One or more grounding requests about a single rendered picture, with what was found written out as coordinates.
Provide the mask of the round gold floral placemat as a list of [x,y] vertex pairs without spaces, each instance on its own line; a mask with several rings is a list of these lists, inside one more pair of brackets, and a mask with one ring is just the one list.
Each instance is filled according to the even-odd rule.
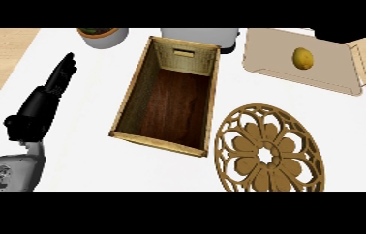
[[313,137],[281,108],[253,103],[226,116],[214,164],[228,192],[322,192],[325,167]]

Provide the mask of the grey plant pot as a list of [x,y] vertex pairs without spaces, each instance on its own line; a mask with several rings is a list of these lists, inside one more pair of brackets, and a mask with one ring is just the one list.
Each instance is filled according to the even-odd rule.
[[127,28],[114,28],[104,34],[90,35],[86,34],[81,30],[77,30],[86,43],[98,49],[108,49],[117,46],[124,39],[127,38],[129,29]]

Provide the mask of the black appliance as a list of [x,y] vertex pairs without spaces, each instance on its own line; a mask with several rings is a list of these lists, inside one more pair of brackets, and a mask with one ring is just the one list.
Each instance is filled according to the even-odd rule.
[[321,40],[344,44],[366,38],[366,29],[365,28],[341,28],[341,29],[316,28],[315,36]]

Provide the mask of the grey appliance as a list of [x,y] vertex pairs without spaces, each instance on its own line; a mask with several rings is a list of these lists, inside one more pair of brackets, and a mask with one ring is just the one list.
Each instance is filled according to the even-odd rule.
[[238,28],[161,28],[166,38],[220,46],[220,53],[229,54],[236,48]]

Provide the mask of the rectangular wicker basket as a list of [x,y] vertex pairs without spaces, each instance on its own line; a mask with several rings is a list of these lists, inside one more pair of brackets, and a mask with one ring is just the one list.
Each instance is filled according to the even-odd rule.
[[208,153],[220,47],[151,37],[109,136],[204,157]]

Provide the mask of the pale wooden board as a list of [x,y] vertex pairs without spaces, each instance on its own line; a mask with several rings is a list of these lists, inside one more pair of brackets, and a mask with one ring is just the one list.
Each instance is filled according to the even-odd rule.
[[0,28],[0,89],[24,57],[39,28]]

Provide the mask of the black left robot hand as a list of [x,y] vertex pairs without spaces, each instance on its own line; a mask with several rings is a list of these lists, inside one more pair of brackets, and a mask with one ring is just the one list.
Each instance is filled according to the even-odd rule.
[[46,84],[33,90],[18,114],[5,119],[11,141],[39,142],[43,139],[76,71],[74,54],[70,53],[56,66]]

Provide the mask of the yellow lemon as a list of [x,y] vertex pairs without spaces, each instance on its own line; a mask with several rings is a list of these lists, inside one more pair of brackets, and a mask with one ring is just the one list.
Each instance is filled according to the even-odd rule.
[[298,47],[292,56],[294,65],[300,70],[309,70],[313,66],[313,55],[307,49]]

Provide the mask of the beige cutting board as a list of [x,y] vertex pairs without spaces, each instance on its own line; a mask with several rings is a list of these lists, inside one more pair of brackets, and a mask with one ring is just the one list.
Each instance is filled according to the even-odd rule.
[[366,87],[366,56],[357,44],[338,44],[275,28],[248,29],[244,67],[352,96]]

